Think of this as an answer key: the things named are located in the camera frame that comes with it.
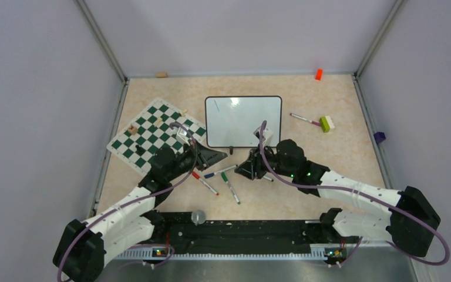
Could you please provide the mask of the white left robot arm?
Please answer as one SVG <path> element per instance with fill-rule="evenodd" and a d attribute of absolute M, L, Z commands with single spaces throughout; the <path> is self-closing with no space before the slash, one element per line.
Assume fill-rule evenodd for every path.
<path fill-rule="evenodd" d="M 53 256 L 57 281 L 95 281 L 116 256 L 135 244 L 157 243 L 164 226 L 144 216 L 163 202 L 194 169 L 203 171 L 226 159 L 227 153 L 195 143 L 182 153 L 168 146 L 160 148 L 150 161 L 150 170 L 124 198 L 87 220 L 72 220 L 65 227 Z"/>

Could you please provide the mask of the black cap marker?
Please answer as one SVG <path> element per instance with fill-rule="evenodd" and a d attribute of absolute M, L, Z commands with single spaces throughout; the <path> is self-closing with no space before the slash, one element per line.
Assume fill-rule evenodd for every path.
<path fill-rule="evenodd" d="M 268 181 L 270 181 L 270 182 L 273 182 L 273 181 L 274 181 L 274 179 L 272 179 L 272 178 L 270 178 L 270 177 L 268 177 L 268 176 L 263 176 L 262 179 L 268 180 Z"/>

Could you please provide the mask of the green cap marker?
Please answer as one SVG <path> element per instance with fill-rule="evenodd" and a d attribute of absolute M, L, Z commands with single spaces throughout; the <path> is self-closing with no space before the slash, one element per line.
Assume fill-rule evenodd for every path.
<path fill-rule="evenodd" d="M 235 199 L 237 204 L 241 204 L 239 197 L 237 196 L 233 186 L 231 185 L 227 175 L 224 172 L 221 172 L 221 177 L 223 179 L 223 181 L 225 182 L 225 184 L 227 185 L 227 187 L 229 188 L 229 191 L 231 192 L 231 194 L 233 195 L 233 198 Z"/>

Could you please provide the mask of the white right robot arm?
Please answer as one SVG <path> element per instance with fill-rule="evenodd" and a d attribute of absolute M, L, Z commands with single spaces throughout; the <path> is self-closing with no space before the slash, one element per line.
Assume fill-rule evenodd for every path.
<path fill-rule="evenodd" d="M 364 211 L 354 213 L 331 208 L 321 215 L 321 235 L 328 242 L 341 237 L 367 237 L 393 243 L 405 253 L 425 257 L 441 219 L 425 195 L 417 188 L 392 190 L 345 177 L 327 166 L 305 157 L 293 140 L 283 140 L 275 149 L 251 149 L 235 173 L 250 180 L 268 172 L 292 179 L 292 185 L 305 194 L 348 203 Z"/>

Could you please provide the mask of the white whiteboard black frame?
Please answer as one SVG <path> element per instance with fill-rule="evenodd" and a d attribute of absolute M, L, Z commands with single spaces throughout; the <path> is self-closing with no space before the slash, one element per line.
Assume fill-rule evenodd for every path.
<path fill-rule="evenodd" d="M 267 121 L 271 134 L 267 145 L 281 141 L 282 98 L 280 96 L 209 96 L 204 101 L 206 137 L 210 147 L 256 147 L 254 132 Z"/>

